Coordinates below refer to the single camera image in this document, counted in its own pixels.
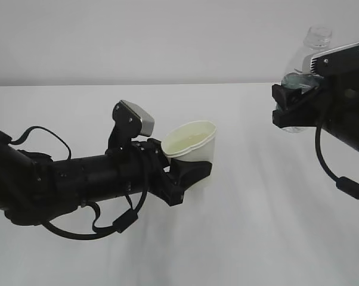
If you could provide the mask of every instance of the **white tabletop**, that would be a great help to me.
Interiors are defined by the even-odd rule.
[[[271,123],[270,83],[0,88],[0,129],[52,129],[74,157],[103,154],[119,100],[156,120],[153,137],[206,119],[218,127],[212,184],[168,207],[153,195],[123,234],[71,241],[41,226],[15,226],[0,211],[0,286],[8,285],[359,285],[359,201],[341,193],[314,153],[314,131]],[[66,156],[40,131],[21,146]],[[359,154],[324,133],[322,149],[339,176],[359,181]],[[101,204],[100,225],[127,209]],[[90,209],[55,220],[90,231]]]

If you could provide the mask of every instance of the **clear plastic bottle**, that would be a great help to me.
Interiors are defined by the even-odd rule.
[[[301,88],[302,93],[317,86],[319,84],[318,77],[312,74],[303,74],[303,60],[308,55],[328,50],[331,38],[332,30],[330,28],[321,25],[310,27],[303,41],[304,45],[298,49],[296,54],[289,61],[286,68],[285,76],[281,80],[281,85],[292,89]],[[305,129],[305,127],[283,128],[283,130],[291,133],[302,132]]]

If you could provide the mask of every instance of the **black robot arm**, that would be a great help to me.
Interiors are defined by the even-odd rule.
[[[324,171],[341,191],[359,200],[359,184],[337,177],[321,153],[320,135],[324,129],[359,152],[359,43],[310,55],[303,72],[313,74],[320,85],[302,94],[301,89],[273,85],[278,108],[273,123],[280,127],[316,127],[315,149]]]
[[[123,232],[138,219],[148,192],[169,206],[181,204],[185,190],[211,173],[207,161],[184,162],[165,157],[161,142],[149,138],[132,141],[138,135],[151,136],[154,120],[139,106],[120,101],[113,110],[114,128],[105,155],[70,158],[70,149],[57,135],[34,126],[20,139],[0,131],[0,209],[16,225],[43,225],[62,237],[93,240]],[[43,153],[17,151],[10,145],[24,142],[34,129],[52,133],[69,149],[67,160],[53,161]],[[141,193],[133,207],[131,194]],[[130,204],[111,226],[99,228],[98,201],[126,197]],[[94,209],[93,234],[72,234],[56,228],[50,221],[75,211],[79,206]]]

